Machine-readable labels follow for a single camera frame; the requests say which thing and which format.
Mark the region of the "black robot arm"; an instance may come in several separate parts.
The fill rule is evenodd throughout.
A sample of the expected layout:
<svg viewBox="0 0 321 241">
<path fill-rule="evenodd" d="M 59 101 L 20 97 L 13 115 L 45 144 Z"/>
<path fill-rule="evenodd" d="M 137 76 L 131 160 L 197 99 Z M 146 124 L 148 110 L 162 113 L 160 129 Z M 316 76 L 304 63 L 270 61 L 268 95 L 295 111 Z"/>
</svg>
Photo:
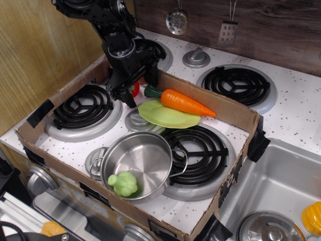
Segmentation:
<svg viewBox="0 0 321 241">
<path fill-rule="evenodd" d="M 63 15 L 87 20 L 102 40 L 112 74 L 106 90 L 114 100 L 136 107 L 130 88 L 144 78 L 158 84 L 158 51 L 137 33 L 134 16 L 125 1 L 52 1 Z"/>
</svg>

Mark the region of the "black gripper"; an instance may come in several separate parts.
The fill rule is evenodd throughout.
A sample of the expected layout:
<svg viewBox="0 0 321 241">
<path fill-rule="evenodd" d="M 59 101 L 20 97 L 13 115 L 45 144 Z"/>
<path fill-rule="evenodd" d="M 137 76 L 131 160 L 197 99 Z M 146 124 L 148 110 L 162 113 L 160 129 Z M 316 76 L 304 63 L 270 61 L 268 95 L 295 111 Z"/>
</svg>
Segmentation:
<svg viewBox="0 0 321 241">
<path fill-rule="evenodd" d="M 136 50 L 134 39 L 125 49 L 113 50 L 116 42 L 102 43 L 102 49 L 111 64 L 110 80 L 107 83 L 107 91 L 114 100 L 120 100 L 129 108 L 135 108 L 134 97 L 129 91 L 140 78 L 144 78 L 147 84 L 158 86 L 157 56 L 154 47 Z"/>
</svg>

